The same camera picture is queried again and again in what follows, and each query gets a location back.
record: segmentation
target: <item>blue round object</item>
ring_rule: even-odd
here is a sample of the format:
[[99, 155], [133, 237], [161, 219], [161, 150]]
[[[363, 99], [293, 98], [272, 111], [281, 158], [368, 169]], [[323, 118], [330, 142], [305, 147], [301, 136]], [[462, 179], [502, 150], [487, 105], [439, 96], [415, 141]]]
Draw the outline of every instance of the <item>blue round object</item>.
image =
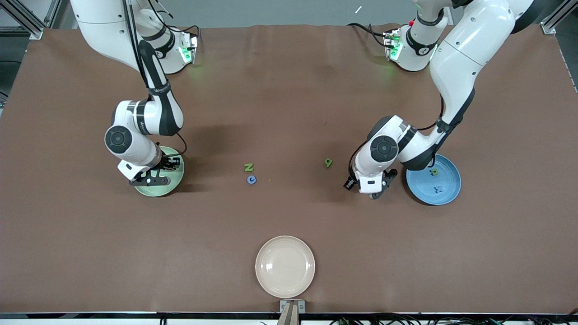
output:
[[251, 175], [251, 176], [247, 177], [247, 183], [253, 185], [256, 182], [257, 182], [257, 178], [255, 176]]
[[458, 168], [440, 154], [435, 156], [433, 167], [426, 167], [420, 171], [407, 171], [405, 179], [413, 195], [431, 205], [450, 203], [462, 188]]

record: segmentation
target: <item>beige plate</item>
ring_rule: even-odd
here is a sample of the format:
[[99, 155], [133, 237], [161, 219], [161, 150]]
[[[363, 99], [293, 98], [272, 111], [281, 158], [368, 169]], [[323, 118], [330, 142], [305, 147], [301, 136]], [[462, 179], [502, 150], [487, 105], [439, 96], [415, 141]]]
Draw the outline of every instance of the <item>beige plate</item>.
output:
[[269, 294], [282, 298], [300, 295], [313, 280], [315, 259], [301, 239], [279, 236], [271, 239], [257, 254], [255, 273]]

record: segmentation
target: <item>brown tabletop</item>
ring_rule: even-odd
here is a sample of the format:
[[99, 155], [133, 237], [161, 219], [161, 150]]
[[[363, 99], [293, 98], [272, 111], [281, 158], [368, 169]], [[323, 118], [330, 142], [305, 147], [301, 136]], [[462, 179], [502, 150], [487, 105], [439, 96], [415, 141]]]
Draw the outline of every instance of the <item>brown tabletop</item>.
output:
[[76, 30], [30, 43], [0, 120], [0, 311], [276, 310], [254, 263], [278, 235], [315, 255], [309, 312], [578, 305], [578, 96], [554, 36], [513, 35], [480, 73], [440, 151], [462, 177], [445, 206], [403, 177], [376, 201], [342, 187], [379, 118], [439, 113], [427, 69], [400, 71], [367, 33], [206, 29], [198, 63], [170, 76], [185, 178], [148, 198], [103, 143], [118, 102], [146, 97], [139, 74]]

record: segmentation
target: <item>floor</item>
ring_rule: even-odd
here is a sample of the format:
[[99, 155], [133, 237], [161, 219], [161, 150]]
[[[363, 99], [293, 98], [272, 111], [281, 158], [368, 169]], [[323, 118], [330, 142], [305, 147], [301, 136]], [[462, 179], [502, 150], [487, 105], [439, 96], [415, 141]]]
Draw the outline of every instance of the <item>floor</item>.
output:
[[[549, 1], [542, 17], [551, 13], [561, 1]], [[28, 2], [44, 10], [50, 0]], [[415, 16], [412, 3], [399, 0], [165, 0], [163, 4], [175, 16], [173, 19], [166, 16], [167, 22], [178, 26], [196, 24], [201, 28], [283, 24], [346, 25], [352, 22], [380, 25], [406, 23]], [[454, 10], [453, 16], [455, 19], [461, 17], [460, 10]], [[62, 21], [64, 28], [74, 26], [72, 11], [65, 14]], [[14, 25], [14, 21], [6, 13], [0, 12], [0, 28], [11, 25]], [[578, 76], [578, 9], [562, 21], [556, 31], [569, 69], [568, 78], [571, 79], [570, 75]], [[0, 60], [22, 61], [28, 37], [2, 35], [4, 33], [0, 32]], [[0, 62], [0, 91], [7, 96], [18, 68], [18, 63]]]

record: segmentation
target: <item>robotic arm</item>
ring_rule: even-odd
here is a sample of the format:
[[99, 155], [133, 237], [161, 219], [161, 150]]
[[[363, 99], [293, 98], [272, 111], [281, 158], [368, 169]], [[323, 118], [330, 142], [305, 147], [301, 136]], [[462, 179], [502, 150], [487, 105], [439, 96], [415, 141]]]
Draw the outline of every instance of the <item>robotic arm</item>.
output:
[[[146, 185], [139, 181], [143, 172], [172, 170], [180, 164], [146, 135], [172, 136], [182, 128], [183, 113], [165, 68], [175, 73], [191, 62], [197, 37], [168, 29], [144, 0], [71, 0], [71, 4], [87, 43], [139, 71], [146, 84], [149, 98], [120, 102], [105, 134], [106, 147], [121, 159], [118, 169], [130, 184]], [[165, 178], [162, 185], [169, 182]]]
[[[440, 4], [442, 1], [430, 2]], [[502, 46], [516, 19], [531, 3], [532, 0], [468, 1], [464, 17], [431, 58], [430, 73], [445, 102], [444, 113], [432, 131], [424, 135], [396, 115], [382, 118], [367, 136], [367, 141], [354, 153], [350, 177], [344, 186], [350, 190], [358, 183], [360, 193], [370, 194], [376, 199], [397, 175], [394, 169], [387, 171], [396, 158], [409, 170], [426, 168], [462, 121], [475, 94], [473, 85], [478, 73]], [[439, 10], [440, 14], [443, 13], [439, 5], [431, 8], [432, 12]], [[408, 31], [412, 32], [416, 26], [419, 24], [414, 24]], [[400, 47], [403, 47], [402, 51], [413, 50], [403, 44]]]

